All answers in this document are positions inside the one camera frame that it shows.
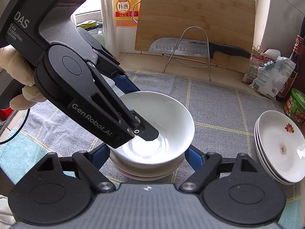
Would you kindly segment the gloved left hand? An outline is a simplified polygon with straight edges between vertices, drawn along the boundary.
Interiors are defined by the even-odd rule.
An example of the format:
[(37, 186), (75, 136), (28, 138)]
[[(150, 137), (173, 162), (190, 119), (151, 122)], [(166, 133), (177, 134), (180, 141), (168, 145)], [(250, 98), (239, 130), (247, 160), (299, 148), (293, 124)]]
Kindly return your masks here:
[(11, 109), (26, 110), (38, 102), (47, 100), (34, 85), (33, 70), (24, 61), (22, 55), (11, 45), (1, 48), (1, 68), (6, 70), (13, 79), (25, 85), (22, 88), (22, 93), (11, 99)]

